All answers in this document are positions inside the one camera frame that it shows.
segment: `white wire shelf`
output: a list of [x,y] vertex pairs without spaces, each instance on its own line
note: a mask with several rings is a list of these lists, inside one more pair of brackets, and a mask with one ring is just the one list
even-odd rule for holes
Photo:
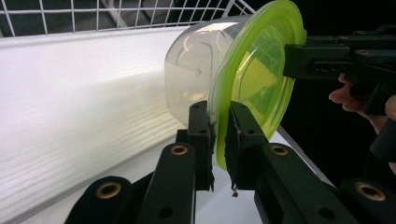
[[2,37],[189,26],[245,15],[243,0],[1,0]]

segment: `green plastic lid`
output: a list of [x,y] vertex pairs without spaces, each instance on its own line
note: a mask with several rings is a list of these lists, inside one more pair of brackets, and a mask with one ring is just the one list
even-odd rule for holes
[[306,31],[297,6],[276,0],[245,24],[230,46],[208,97],[210,121],[217,130],[218,165],[226,169],[225,135],[231,101],[246,105],[266,137],[275,133],[288,106],[293,79],[283,77],[286,44],[303,44]]

